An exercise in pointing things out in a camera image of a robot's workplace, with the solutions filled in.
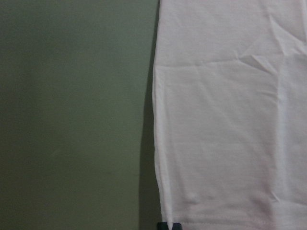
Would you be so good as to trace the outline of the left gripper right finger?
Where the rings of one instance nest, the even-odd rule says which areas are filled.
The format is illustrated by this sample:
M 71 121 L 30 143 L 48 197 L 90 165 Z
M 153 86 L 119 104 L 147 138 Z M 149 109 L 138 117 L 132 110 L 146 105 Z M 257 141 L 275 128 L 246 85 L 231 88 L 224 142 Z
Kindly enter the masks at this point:
M 181 223 L 173 223 L 172 230 L 182 230 Z

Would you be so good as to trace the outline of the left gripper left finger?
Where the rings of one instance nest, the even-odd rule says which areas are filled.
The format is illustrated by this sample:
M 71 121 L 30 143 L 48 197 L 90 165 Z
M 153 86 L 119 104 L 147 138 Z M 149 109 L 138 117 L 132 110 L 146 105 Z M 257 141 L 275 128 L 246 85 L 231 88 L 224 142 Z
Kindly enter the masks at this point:
M 158 222 L 156 225 L 157 230 L 168 230 L 167 222 Z

